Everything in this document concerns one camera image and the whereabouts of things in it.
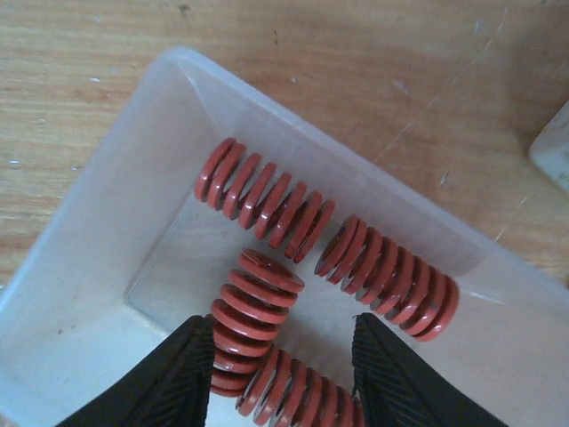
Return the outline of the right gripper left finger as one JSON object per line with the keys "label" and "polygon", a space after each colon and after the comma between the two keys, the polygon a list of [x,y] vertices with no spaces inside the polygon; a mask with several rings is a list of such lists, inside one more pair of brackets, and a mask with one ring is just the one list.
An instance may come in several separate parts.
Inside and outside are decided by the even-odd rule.
{"label": "right gripper left finger", "polygon": [[215,355],[212,317],[192,316],[60,426],[204,426]]}

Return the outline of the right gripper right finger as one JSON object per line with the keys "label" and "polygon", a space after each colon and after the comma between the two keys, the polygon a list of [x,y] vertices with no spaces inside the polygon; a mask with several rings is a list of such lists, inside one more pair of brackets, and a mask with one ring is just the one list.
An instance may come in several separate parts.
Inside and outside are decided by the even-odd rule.
{"label": "right gripper right finger", "polygon": [[503,426],[370,313],[356,316],[354,391],[366,426]]}

